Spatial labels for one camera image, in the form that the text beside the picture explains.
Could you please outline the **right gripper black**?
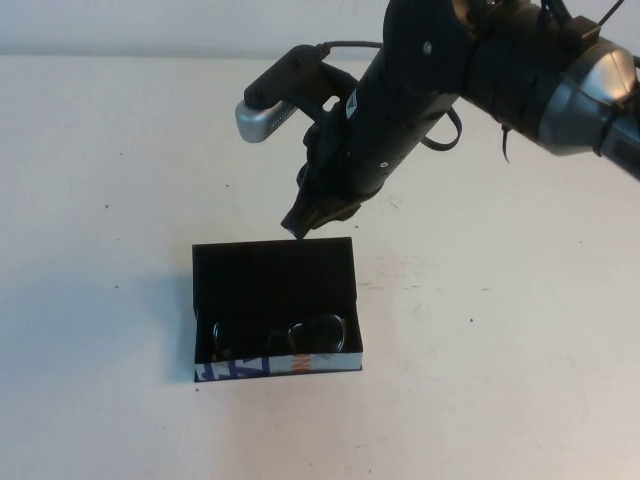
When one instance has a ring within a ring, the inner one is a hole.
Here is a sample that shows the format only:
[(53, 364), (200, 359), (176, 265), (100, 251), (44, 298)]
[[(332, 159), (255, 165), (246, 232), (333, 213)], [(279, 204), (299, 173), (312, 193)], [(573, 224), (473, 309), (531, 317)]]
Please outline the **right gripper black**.
[(281, 226), (295, 238), (349, 220), (441, 118), (441, 95), (359, 87), (308, 149), (299, 193)]

